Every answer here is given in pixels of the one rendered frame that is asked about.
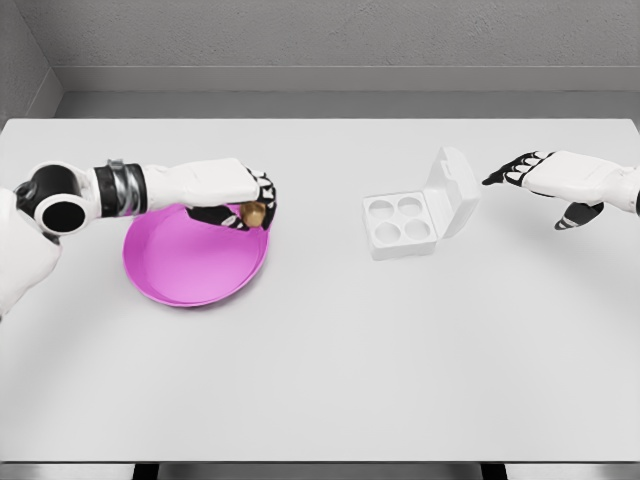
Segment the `pink round plate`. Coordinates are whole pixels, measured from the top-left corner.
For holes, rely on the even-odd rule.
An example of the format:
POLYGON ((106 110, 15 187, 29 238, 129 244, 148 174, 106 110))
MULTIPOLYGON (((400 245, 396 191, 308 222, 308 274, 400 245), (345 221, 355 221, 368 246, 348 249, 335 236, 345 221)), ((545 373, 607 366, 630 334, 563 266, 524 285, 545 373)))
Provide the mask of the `pink round plate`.
POLYGON ((134 219, 122 258, 131 283, 144 296, 170 306, 223 300, 247 285, 267 255, 269 232, 215 226, 191 219, 174 205, 134 219))

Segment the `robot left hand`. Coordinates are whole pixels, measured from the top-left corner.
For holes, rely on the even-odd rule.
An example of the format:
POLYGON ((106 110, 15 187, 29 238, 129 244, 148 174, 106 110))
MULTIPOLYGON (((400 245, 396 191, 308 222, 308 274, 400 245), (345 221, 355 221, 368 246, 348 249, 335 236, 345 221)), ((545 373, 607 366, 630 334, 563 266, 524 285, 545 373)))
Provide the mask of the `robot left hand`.
POLYGON ((277 194, 265 172, 233 158, 206 161, 196 167, 196 184, 187 188, 187 214, 191 219, 248 231, 251 225, 228 207, 248 202, 264 208, 260 227, 268 231, 277 209, 277 194))

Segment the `white egg box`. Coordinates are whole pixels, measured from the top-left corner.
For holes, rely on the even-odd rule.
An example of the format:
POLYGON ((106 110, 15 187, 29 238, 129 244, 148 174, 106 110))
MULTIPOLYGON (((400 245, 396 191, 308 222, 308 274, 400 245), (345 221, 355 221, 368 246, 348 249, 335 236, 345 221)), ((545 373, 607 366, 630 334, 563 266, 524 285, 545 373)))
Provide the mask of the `white egg box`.
POLYGON ((465 155, 442 147, 425 185, 415 191, 363 199, 369 252, 377 261, 427 255, 456 235, 474 212, 481 192, 465 155))

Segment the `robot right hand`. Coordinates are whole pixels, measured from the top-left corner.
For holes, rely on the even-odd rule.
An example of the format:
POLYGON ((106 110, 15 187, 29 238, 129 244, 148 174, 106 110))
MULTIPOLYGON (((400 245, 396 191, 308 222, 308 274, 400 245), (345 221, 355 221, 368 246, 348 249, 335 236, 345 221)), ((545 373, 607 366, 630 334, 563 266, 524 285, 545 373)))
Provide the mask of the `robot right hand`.
POLYGON ((619 208, 621 174, 626 170, 630 168, 568 151, 534 151, 502 165, 482 184, 508 183, 567 201, 569 207, 554 225, 563 231, 589 223, 607 203, 619 208))

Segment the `brown egg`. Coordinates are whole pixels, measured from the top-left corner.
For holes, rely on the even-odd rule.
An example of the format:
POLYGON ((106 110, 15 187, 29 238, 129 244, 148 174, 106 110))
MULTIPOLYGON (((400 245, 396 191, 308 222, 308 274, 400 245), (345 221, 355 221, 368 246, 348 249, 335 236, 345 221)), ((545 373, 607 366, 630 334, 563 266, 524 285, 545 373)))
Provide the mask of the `brown egg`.
POLYGON ((243 223, 249 228, 259 228, 266 217, 266 206, 264 203, 251 201, 240 205, 240 217, 243 223))

